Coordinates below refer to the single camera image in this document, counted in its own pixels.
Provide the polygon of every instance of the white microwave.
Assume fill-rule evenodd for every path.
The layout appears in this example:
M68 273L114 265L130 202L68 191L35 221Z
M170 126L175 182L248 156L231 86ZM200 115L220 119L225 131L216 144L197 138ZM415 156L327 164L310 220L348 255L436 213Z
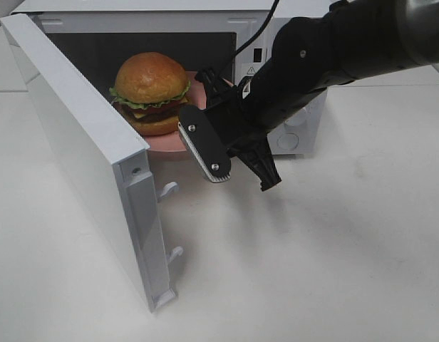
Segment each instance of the white microwave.
M283 1L266 31L226 70L238 83L270 58L273 38L293 16L323 16L328 0ZM175 297L149 145L110 105L121 63L159 51L187 70L215 66L261 26L271 0L27 0L1 19L54 155L151 311ZM278 127L274 154L313 149L326 94ZM288 142L286 135L297 136Z

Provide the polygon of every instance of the white tabletop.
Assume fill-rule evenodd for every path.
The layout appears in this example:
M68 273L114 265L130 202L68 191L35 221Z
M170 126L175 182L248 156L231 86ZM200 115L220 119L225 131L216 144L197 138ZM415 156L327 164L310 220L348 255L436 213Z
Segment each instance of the white tabletop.
M314 155L261 193L234 161L160 205L179 298L150 314L54 161L26 93L0 93L1 341L439 341L439 85L333 88Z

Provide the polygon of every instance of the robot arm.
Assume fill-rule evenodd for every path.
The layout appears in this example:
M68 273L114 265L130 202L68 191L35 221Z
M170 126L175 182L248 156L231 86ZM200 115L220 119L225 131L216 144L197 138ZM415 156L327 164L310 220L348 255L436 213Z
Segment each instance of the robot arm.
M244 84L230 87L200 71L207 109L180 113L180 136L212 182L229 179L238 157L261 189L281 179L267 134L332 85L439 63L439 0L347 0L323 18L293 18L277 34L272 57Z

